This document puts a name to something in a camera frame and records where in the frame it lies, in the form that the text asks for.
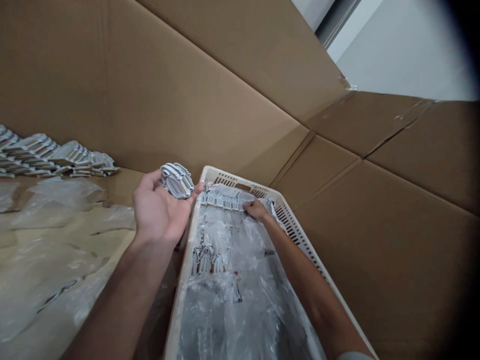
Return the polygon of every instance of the cardboard box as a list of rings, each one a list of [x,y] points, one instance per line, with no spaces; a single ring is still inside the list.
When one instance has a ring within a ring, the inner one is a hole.
[[[439,351],[477,225],[476,104],[348,91],[289,0],[4,1],[2,123],[284,193],[381,359]]]

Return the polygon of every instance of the crate handle hole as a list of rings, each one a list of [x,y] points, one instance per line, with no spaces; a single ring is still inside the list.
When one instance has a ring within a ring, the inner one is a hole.
[[[237,188],[237,189],[246,191],[247,193],[249,193],[250,191],[252,191],[252,188],[251,188],[250,186],[243,185],[243,184],[239,184],[239,183],[238,183],[238,184],[235,184],[234,187]]]

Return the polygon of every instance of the left hand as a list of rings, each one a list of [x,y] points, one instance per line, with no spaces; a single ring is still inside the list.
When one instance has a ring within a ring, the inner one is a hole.
[[[163,187],[161,177],[160,169],[145,174],[133,192],[136,234],[141,239],[175,246],[187,226],[192,204],[204,190],[204,183],[198,183],[189,198],[179,200]]]

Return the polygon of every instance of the white plastic part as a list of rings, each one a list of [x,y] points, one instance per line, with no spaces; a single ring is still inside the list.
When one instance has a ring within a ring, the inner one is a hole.
[[[214,184],[224,184],[234,189],[237,185],[240,185],[242,189],[245,189],[245,188],[249,189],[248,192],[254,195],[256,198],[274,200],[275,202],[274,210],[278,218],[280,219],[280,221],[285,226],[286,233],[292,239],[292,241],[298,246],[298,248],[310,259],[310,261],[315,265],[317,270],[323,275],[323,277],[325,278],[327,283],[330,285],[335,295],[338,297],[338,300],[342,304],[343,308],[348,314],[348,317],[352,321],[353,325],[355,326],[359,335],[365,342],[366,346],[368,347],[370,352],[373,354],[373,356],[378,359],[378,356],[376,355],[374,349],[372,348],[371,344],[367,340],[367,337],[365,336],[364,332],[360,328],[360,325],[358,324],[354,315],[350,311],[347,303],[345,302],[344,298],[340,294],[338,288],[335,286],[335,283],[330,277],[327,269],[325,269],[322,261],[320,260],[319,256],[315,252],[307,235],[305,234],[304,230],[300,226],[297,218],[295,217],[292,209],[290,209],[290,206],[287,204],[283,195],[278,191],[273,190],[269,187],[238,177],[236,175],[222,171],[212,166],[205,166],[203,168],[200,181],[204,183],[213,182]],[[200,215],[201,201],[202,201],[202,196],[199,196],[195,202],[195,206],[191,216],[190,231],[188,234],[188,241],[185,247],[186,254],[193,253],[195,243],[198,237],[197,231],[199,229],[199,220],[200,220],[199,215]],[[210,205],[214,205],[214,203],[209,203],[209,200],[207,200],[207,203]],[[166,360],[177,359],[177,354],[179,351],[179,343],[180,343],[181,326],[182,326],[182,314],[184,313],[185,299],[186,299],[189,279],[192,271],[192,261],[193,261],[192,256],[185,256],[183,258],[180,277],[178,279],[178,287],[175,294],[175,301],[173,304],[173,310],[170,318],[170,326],[168,329],[168,335],[165,343],[163,358]]]

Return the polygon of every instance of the white wall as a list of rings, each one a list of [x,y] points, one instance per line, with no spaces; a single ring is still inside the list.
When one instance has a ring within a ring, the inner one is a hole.
[[[316,31],[335,0],[291,0],[312,31]]]
[[[328,48],[358,90],[477,100],[468,51],[434,0],[362,0]]]

